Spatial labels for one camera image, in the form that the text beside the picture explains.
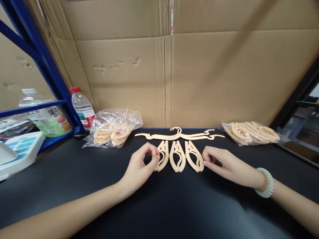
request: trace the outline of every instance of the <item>blue metal shelf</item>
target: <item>blue metal shelf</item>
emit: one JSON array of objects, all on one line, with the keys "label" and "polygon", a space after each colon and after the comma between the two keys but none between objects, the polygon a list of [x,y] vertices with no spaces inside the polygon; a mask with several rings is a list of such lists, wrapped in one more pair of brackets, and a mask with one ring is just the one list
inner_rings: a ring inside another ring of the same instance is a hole
[{"label": "blue metal shelf", "polygon": [[0,32],[34,59],[37,67],[56,98],[55,102],[1,111],[0,118],[60,105],[73,128],[71,132],[61,137],[46,138],[39,151],[39,153],[42,153],[59,142],[72,137],[74,133],[84,130],[84,127],[72,106],[71,95],[23,0],[0,0],[0,3],[19,35],[1,20]]},{"label": "blue metal shelf", "polygon": [[64,141],[67,138],[71,138],[72,135],[74,134],[73,131],[70,131],[69,133],[62,135],[60,137],[54,137],[54,138],[46,138],[38,152],[38,154],[43,153],[44,151],[46,151],[47,149],[57,145],[58,143]]}]

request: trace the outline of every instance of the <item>black tabletop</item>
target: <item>black tabletop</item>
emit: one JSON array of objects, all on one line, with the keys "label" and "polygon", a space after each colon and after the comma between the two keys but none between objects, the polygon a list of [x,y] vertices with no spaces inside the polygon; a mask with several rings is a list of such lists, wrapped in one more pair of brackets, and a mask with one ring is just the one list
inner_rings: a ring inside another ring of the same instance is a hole
[{"label": "black tabletop", "polygon": [[[203,131],[185,129],[183,133]],[[144,136],[134,136],[142,132],[176,133],[138,129],[120,149],[81,149],[84,141],[72,139],[0,184],[0,228],[119,181],[131,154],[148,141]],[[179,140],[184,149],[184,140]],[[149,142],[158,146],[161,141]],[[319,203],[319,170],[275,145],[239,147],[228,136],[193,143],[200,152],[206,145],[227,149],[255,168],[266,168],[277,180]],[[188,163],[182,173],[176,173],[169,162],[135,194],[74,236],[163,237],[312,238],[274,201],[258,196],[253,189],[236,185],[207,168],[197,173]]]}]

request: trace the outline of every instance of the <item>hand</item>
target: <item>hand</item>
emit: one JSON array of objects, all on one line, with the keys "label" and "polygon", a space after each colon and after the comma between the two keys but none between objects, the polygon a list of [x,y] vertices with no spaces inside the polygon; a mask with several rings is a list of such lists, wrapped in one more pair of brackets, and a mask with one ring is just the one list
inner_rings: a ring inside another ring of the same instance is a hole
[{"label": "hand", "polygon": [[[220,176],[242,186],[264,191],[266,189],[266,177],[257,169],[241,161],[231,152],[206,146],[203,151],[204,166]],[[216,159],[223,167],[215,164]]]},{"label": "hand", "polygon": [[[148,165],[145,165],[145,154],[151,154],[154,158]],[[150,177],[160,159],[160,153],[154,145],[144,144],[139,150],[132,154],[127,170],[120,180],[126,190],[134,193]]]}]

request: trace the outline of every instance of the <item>water bottle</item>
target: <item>water bottle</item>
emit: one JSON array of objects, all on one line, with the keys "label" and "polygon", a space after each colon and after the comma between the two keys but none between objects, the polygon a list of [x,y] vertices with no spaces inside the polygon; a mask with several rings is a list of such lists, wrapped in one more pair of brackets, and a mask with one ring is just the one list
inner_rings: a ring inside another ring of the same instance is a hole
[{"label": "water bottle", "polygon": [[[26,97],[20,101],[19,107],[35,106],[54,101],[38,94],[35,89],[22,89],[22,92],[26,94]],[[59,106],[29,111],[26,114],[46,137],[62,136],[72,130],[72,126]]]},{"label": "water bottle", "polygon": [[95,113],[89,99],[82,94],[80,87],[71,87],[72,105],[79,116],[82,125],[87,128],[91,127]]}]

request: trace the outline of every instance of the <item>cardboard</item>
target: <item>cardboard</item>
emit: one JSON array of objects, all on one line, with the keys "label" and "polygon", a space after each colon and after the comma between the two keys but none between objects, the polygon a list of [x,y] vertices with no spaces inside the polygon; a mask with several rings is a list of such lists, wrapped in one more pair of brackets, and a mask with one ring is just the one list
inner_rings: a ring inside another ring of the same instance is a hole
[{"label": "cardboard", "polygon": [[[1,5],[0,19],[16,32]],[[18,108],[25,88],[36,88],[48,99],[55,99],[32,58],[2,34],[0,44],[0,111]]]},{"label": "cardboard", "polygon": [[319,51],[315,0],[25,2],[67,85],[144,127],[269,125]]}]

